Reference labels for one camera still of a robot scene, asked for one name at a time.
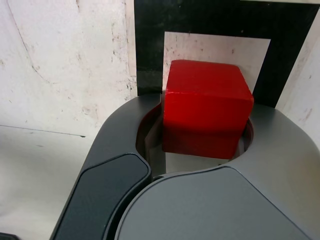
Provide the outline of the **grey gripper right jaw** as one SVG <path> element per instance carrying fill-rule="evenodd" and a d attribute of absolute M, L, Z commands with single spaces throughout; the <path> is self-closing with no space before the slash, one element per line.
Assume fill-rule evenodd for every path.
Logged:
<path fill-rule="evenodd" d="M 280 111 L 256 105 L 247 151 L 163 177 L 125 210 L 117 240 L 317 240 L 320 151 Z"/>

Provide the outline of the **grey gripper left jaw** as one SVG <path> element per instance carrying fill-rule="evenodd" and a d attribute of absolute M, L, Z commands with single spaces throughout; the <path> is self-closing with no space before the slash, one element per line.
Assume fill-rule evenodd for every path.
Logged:
<path fill-rule="evenodd" d="M 160 94 L 129 100 L 96 135 L 51 234 L 53 240 L 112 240 L 133 198 L 152 182 L 145 137 L 161 114 Z"/>

